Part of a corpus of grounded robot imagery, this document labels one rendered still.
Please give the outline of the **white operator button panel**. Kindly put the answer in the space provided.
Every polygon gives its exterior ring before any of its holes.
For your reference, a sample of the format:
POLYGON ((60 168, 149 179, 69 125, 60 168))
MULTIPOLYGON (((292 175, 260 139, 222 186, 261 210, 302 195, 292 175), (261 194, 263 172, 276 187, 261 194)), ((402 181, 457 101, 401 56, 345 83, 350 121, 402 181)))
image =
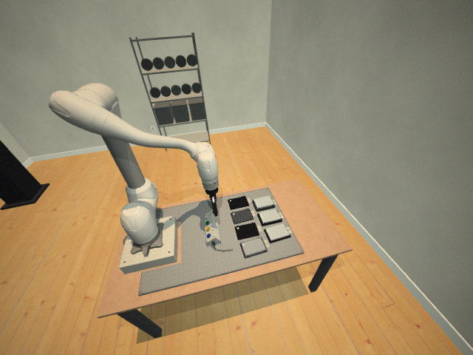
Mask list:
POLYGON ((204 221, 205 221, 205 238, 206 238, 206 243, 207 247, 209 246, 214 246, 214 249, 217 251, 233 251, 233 249, 229 250, 219 250, 216 249, 216 245, 220 245, 220 232, 219 232, 219 226, 217 219, 214 219, 214 213, 212 213, 212 210, 208 212, 207 214, 204 214, 204 221), (212 245, 211 245, 212 244, 212 245))

